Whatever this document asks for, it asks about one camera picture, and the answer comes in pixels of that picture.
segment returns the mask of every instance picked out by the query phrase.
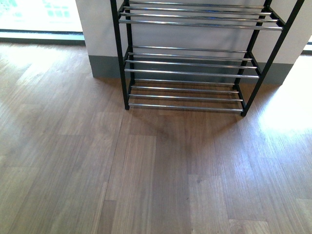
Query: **wooden floor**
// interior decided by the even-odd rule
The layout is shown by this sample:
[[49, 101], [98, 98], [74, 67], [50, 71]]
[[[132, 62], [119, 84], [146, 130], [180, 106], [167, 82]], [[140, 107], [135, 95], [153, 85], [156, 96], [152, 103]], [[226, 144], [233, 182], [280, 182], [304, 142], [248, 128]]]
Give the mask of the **wooden floor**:
[[311, 64], [245, 118], [125, 111], [84, 47], [0, 44], [0, 234], [312, 234]]

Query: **white wall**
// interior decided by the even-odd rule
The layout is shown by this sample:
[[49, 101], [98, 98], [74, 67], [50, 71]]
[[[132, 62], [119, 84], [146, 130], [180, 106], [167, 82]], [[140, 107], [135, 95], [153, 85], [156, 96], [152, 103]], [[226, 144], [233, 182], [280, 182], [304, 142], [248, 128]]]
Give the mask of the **white wall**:
[[[86, 40], [91, 56], [116, 57], [116, 44], [109, 0], [76, 0]], [[197, 0], [198, 3], [220, 3], [217, 0]], [[235, 4], [262, 5], [264, 0], [237, 0]], [[232, 0], [222, 1], [233, 4]], [[272, 8], [287, 19], [295, 0], [273, 0]], [[294, 64], [306, 42], [312, 35], [312, 0], [306, 0], [289, 32], [275, 63]], [[123, 44], [126, 45], [125, 25]], [[247, 48], [252, 30], [191, 28], [158, 25], [133, 25], [134, 44], [155, 46], [181, 46], [197, 48], [239, 49]], [[261, 31], [253, 50], [259, 62], [266, 62], [280, 32]]]

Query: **metal shoe rack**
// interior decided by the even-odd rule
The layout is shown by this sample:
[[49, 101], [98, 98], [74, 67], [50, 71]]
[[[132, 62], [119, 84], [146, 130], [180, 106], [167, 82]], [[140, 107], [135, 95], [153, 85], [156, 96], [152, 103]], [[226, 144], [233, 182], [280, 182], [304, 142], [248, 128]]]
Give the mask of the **metal shoe rack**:
[[[247, 114], [304, 3], [304, 0], [297, 0], [288, 20], [284, 22], [271, 8], [272, 0], [266, 0], [263, 6], [125, 0], [119, 9], [116, 0], [110, 1], [126, 110], [133, 106], [240, 112], [242, 116]], [[126, 24], [127, 27], [128, 47], [125, 54], [122, 52], [120, 24]], [[132, 24], [220, 30], [231, 28], [253, 30], [253, 34], [245, 51], [136, 45], [132, 38]], [[252, 52], [261, 30], [281, 32], [263, 70]], [[227, 53], [230, 56], [196, 54], [201, 52], [211, 52], [213, 55]], [[198, 71], [189, 71], [189, 68], [196, 68]], [[207, 69], [219, 69], [224, 72], [211, 73], [207, 72]], [[254, 70], [255, 73], [244, 75], [245, 70]], [[129, 84], [126, 79], [127, 73], [130, 74]], [[146, 77], [136, 78], [138, 73], [145, 74]], [[188, 79], [176, 79], [176, 76], [185, 76]], [[219, 81], [229, 78], [233, 79], [232, 82]], [[241, 79], [257, 80], [248, 100], [244, 99], [240, 89]]]

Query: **window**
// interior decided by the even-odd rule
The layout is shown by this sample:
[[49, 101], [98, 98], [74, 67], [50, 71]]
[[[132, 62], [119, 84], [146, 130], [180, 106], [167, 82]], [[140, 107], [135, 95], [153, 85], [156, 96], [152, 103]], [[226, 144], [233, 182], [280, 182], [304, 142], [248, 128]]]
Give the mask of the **window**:
[[0, 29], [82, 32], [75, 0], [0, 0]]

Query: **floor plank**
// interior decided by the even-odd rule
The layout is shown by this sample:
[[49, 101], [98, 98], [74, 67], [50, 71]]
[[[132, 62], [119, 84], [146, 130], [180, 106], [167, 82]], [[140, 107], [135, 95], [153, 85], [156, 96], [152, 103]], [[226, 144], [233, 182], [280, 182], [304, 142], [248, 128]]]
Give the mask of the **floor plank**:
[[304, 223], [307, 226], [308, 232], [312, 233], [312, 200], [311, 199], [297, 199], [298, 206], [304, 216]]
[[265, 221], [255, 176], [234, 115], [210, 115], [229, 219]]
[[0, 168], [0, 234], [10, 230], [37, 173], [37, 168]]
[[183, 117], [159, 116], [153, 180], [152, 234], [190, 233]]
[[45, 166], [34, 180], [9, 234], [50, 232], [55, 219], [53, 211], [68, 185], [82, 140], [80, 136], [59, 136]]
[[130, 136], [112, 234], [150, 233], [155, 150], [155, 136]]
[[270, 234], [269, 225], [264, 221], [230, 219], [231, 234]]
[[221, 178], [189, 175], [192, 233], [230, 233]]
[[99, 220], [97, 234], [110, 234], [114, 221], [116, 201], [105, 200]]
[[251, 158], [251, 162], [271, 233], [309, 233], [279, 161]]

